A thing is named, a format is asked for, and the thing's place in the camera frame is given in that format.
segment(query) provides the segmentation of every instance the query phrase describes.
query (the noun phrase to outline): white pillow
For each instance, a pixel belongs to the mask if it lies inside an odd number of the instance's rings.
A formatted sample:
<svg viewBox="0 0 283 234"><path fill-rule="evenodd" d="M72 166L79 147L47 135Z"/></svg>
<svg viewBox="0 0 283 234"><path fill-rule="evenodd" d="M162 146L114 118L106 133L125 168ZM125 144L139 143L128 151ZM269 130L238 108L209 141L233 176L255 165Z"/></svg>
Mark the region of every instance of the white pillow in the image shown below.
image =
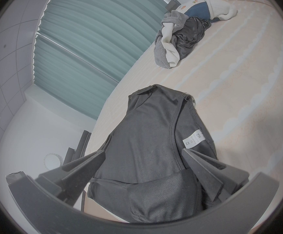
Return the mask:
<svg viewBox="0 0 283 234"><path fill-rule="evenodd" d="M186 3L183 3L182 5L178 6L176 11L185 13L192 6L194 6L195 4L201 3L201 2L205 2L205 0L190 0L190 1L186 2Z"/></svg>

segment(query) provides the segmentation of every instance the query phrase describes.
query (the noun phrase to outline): blue fabric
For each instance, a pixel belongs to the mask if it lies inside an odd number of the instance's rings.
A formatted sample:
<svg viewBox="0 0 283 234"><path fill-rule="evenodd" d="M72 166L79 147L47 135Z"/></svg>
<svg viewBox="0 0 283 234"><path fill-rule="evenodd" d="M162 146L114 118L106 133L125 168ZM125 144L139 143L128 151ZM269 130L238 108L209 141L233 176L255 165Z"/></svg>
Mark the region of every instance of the blue fabric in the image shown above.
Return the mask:
<svg viewBox="0 0 283 234"><path fill-rule="evenodd" d="M219 21L219 18L210 19L210 11L208 9L208 4L206 2L200 2L195 4L194 6L190 7L186 12L185 15L189 17L198 17L204 20L208 20L210 22Z"/></svg>
<svg viewBox="0 0 283 234"><path fill-rule="evenodd" d="M154 41L166 5L163 0L50 0L35 44L34 83L97 119L115 86Z"/></svg>

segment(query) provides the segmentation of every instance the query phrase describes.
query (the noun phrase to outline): garment label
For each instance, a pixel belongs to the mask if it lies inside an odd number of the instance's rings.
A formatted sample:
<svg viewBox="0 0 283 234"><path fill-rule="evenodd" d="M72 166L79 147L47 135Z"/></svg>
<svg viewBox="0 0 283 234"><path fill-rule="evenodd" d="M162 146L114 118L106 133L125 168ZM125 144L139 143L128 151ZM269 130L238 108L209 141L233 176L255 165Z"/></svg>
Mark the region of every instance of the garment label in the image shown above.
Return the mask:
<svg viewBox="0 0 283 234"><path fill-rule="evenodd" d="M203 140L205 140L205 137L202 134L201 130L198 129L188 138L183 139L182 142L185 144L186 148L192 148L198 145Z"/></svg>

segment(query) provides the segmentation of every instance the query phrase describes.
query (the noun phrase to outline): pile of clothes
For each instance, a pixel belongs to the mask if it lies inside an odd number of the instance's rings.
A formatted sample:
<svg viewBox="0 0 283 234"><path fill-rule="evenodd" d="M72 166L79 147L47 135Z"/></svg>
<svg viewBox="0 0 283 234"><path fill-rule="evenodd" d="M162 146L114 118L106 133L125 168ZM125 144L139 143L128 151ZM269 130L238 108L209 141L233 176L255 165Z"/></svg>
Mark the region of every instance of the pile of clothes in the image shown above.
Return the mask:
<svg viewBox="0 0 283 234"><path fill-rule="evenodd" d="M175 67L191 53L212 22L228 20L236 13L236 7L223 0L191 0L166 13L155 37L155 63Z"/></svg>

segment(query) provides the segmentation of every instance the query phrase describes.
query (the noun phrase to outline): beige bed sheet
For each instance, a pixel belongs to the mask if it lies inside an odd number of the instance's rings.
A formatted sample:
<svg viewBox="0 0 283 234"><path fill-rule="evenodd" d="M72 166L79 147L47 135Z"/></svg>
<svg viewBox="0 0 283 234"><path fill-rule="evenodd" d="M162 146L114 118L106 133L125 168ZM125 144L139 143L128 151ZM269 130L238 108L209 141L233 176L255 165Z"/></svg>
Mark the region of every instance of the beige bed sheet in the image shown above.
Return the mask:
<svg viewBox="0 0 283 234"><path fill-rule="evenodd" d="M263 220L283 197L283 21L266 0L225 1L237 7L236 17L213 23L177 67L158 67L154 44L145 51L105 102L86 154L120 123L136 90L161 84L187 92L220 161L250 178L264 171L280 181Z"/></svg>

